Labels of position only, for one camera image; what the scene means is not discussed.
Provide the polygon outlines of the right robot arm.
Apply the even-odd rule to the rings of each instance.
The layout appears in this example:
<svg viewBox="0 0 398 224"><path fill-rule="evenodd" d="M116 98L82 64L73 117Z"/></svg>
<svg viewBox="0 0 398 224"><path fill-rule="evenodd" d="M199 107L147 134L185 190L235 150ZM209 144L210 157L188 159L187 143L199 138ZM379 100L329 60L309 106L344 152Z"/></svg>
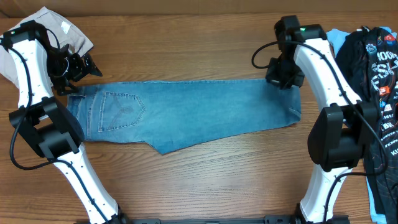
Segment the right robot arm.
<svg viewBox="0 0 398 224"><path fill-rule="evenodd" d="M284 16L274 32L281 55L270 60L266 80L281 89L308 80L320 110L307 140L312 176L291 221L349 223L346 216L334 216L333 207L345 178L378 139L377 107L351 89L321 25L302 26L297 16Z"/></svg>

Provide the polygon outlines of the light blue denim jeans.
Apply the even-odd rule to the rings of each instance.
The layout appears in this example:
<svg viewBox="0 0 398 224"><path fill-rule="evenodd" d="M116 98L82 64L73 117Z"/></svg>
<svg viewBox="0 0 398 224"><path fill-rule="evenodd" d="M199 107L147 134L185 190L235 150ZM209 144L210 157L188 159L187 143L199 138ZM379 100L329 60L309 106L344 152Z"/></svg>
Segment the light blue denim jeans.
<svg viewBox="0 0 398 224"><path fill-rule="evenodd" d="M67 108L87 141L144 142L161 154L301 119L299 89L263 79L87 85Z"/></svg>

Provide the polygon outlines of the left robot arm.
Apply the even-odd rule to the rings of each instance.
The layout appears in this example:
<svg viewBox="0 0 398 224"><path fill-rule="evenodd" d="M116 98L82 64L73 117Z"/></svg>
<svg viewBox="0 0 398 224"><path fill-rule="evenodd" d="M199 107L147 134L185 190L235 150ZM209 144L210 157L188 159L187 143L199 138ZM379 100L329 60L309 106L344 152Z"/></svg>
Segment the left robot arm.
<svg viewBox="0 0 398 224"><path fill-rule="evenodd" d="M68 46L52 46L50 29L36 21L22 23L3 33L1 47L12 57L19 82L18 109L9 113L14 127L9 155L19 169L27 170L14 157L17 136L68 180L89 218L89 223L129 223L115 199L106 191L85 151L78 120L55 95L76 93L75 82L86 75L101 76L91 56L72 53Z"/></svg>

